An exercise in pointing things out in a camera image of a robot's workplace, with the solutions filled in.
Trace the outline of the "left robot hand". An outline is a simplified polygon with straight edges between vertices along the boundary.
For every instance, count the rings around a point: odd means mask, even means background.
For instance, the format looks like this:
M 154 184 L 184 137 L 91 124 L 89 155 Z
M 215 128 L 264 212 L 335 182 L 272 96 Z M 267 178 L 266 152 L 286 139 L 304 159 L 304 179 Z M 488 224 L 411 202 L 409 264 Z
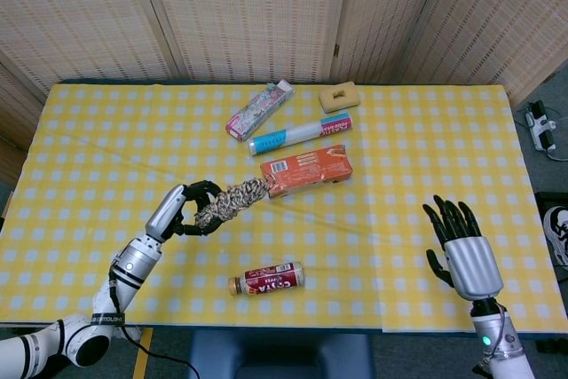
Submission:
M 174 233 L 201 236 L 215 232 L 222 224 L 220 219 L 211 219 L 206 225 L 184 225 L 182 209 L 188 201 L 194 201 L 197 212 L 200 213 L 211 204 L 209 197 L 216 197 L 220 193 L 221 188 L 208 180 L 202 180 L 189 186 L 183 184 L 175 186 L 166 194 L 157 210 L 146 222 L 146 234 L 164 243 Z

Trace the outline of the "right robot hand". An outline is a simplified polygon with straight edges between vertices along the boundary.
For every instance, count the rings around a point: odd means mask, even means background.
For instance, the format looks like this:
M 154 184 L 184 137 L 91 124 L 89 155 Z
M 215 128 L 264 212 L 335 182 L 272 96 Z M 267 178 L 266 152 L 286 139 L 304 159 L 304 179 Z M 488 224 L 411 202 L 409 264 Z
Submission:
M 494 298 L 504 287 L 495 255 L 482 235 L 470 207 L 433 196 L 436 206 L 422 206 L 443 249 L 443 266 L 432 249 L 426 250 L 430 269 L 436 277 L 471 302 Z

